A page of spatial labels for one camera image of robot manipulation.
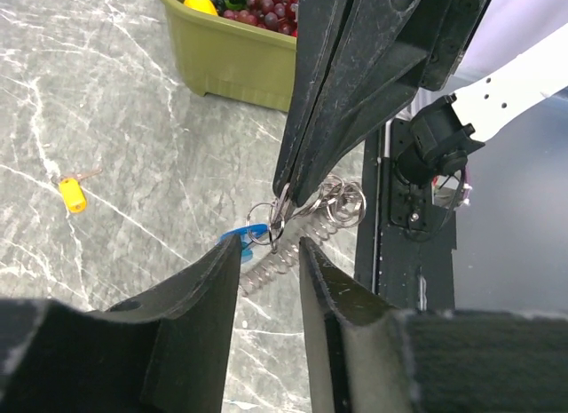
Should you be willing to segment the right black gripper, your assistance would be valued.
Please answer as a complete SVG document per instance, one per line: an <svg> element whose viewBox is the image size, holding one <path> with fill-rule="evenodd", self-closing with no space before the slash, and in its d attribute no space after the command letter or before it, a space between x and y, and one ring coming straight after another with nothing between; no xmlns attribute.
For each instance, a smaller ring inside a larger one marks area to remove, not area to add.
<svg viewBox="0 0 568 413"><path fill-rule="evenodd" d="M491 0L352 0L293 170L300 206L336 163L408 105L440 91Z"/></svg>

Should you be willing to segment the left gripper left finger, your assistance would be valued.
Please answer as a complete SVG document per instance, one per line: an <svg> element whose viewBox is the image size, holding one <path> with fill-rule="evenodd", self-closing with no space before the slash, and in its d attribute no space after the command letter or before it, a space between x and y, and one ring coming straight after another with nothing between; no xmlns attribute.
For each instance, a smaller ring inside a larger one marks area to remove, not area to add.
<svg viewBox="0 0 568 413"><path fill-rule="evenodd" d="M3 299L2 411L220 411L240 270L233 235L106 311Z"/></svg>

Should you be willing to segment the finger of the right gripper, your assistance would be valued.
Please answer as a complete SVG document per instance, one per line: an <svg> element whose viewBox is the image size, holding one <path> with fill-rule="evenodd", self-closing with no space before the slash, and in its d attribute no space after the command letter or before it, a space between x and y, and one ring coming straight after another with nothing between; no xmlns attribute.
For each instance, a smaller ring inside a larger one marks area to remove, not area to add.
<svg viewBox="0 0 568 413"><path fill-rule="evenodd" d="M274 173L276 195L292 194L293 170L352 0L299 0L292 99Z"/></svg>

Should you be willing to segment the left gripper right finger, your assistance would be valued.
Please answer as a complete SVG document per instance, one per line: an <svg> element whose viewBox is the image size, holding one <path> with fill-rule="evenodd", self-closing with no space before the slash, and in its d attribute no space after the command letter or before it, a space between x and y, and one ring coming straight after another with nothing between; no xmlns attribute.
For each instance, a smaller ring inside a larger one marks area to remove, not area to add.
<svg viewBox="0 0 568 413"><path fill-rule="evenodd" d="M564 313L399 309L299 243L315 412L564 412Z"/></svg>

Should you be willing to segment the light blue key handle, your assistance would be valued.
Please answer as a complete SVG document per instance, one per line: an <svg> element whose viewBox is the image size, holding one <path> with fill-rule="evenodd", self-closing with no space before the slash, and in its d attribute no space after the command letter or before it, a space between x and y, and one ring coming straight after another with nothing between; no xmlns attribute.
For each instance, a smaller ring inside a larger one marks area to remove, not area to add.
<svg viewBox="0 0 568 413"><path fill-rule="evenodd" d="M252 249L253 246L256 245L256 243L252 240L252 238L260 240L265 235L267 235L267 233L268 226L266 224L254 224L235 228L227 233L222 234L218 240L221 242L224 239L237 234L241 240L241 263L246 263L254 257Z"/></svg>

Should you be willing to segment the metal keyring with small rings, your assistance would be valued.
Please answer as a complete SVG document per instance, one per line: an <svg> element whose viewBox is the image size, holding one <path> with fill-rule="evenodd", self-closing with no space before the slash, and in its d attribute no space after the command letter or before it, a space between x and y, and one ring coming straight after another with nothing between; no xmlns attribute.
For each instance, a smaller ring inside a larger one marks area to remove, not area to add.
<svg viewBox="0 0 568 413"><path fill-rule="evenodd" d="M254 257L241 263L241 295L248 297L292 271L298 264L302 237L317 244L327 242L339 231L358 226L366 211L367 199L358 181L328 175L288 222L267 223L267 235L260 240L252 238Z"/></svg>

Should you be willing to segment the yellow key tag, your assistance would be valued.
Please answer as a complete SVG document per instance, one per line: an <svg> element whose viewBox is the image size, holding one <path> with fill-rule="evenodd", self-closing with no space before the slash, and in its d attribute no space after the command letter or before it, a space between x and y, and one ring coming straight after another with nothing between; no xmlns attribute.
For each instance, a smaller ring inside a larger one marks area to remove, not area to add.
<svg viewBox="0 0 568 413"><path fill-rule="evenodd" d="M69 212L80 213L86 209L87 200L78 179L62 179L59 182L59 191Z"/></svg>

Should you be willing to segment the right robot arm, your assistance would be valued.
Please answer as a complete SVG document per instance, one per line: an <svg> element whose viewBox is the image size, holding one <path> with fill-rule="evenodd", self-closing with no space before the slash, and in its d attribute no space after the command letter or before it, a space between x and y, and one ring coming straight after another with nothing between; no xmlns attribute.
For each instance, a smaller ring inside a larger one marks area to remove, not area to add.
<svg viewBox="0 0 568 413"><path fill-rule="evenodd" d="M567 0L300 0L296 74L272 183L304 204L336 163L462 60L488 70L451 110L486 142L567 85Z"/></svg>

